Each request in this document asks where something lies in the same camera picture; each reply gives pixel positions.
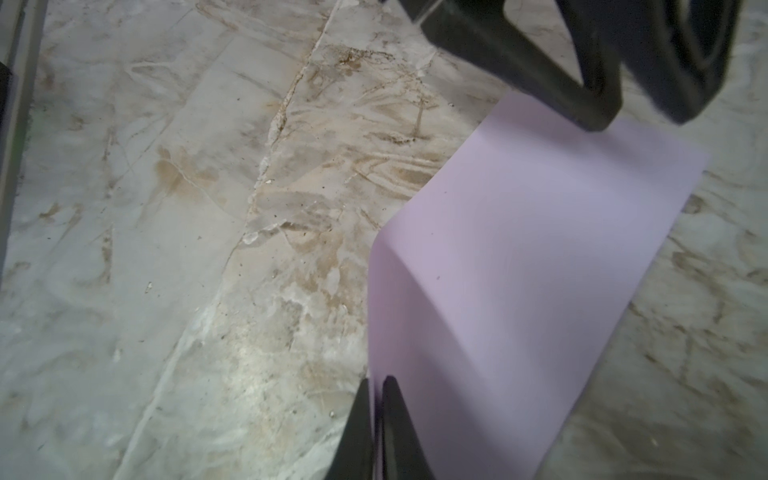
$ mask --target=pink sheet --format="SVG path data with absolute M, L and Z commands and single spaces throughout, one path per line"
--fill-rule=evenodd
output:
M 511 93 L 382 229 L 369 372 L 438 480 L 532 478 L 708 156 Z

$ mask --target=marble floor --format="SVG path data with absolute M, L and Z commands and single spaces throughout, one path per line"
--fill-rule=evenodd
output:
M 576 72 L 551 0 L 508 17 Z M 378 229 L 506 87 L 376 0 L 51 0 L 0 291 L 0 478 L 319 480 Z M 768 468 L 768 5 L 713 153 L 538 474 Z

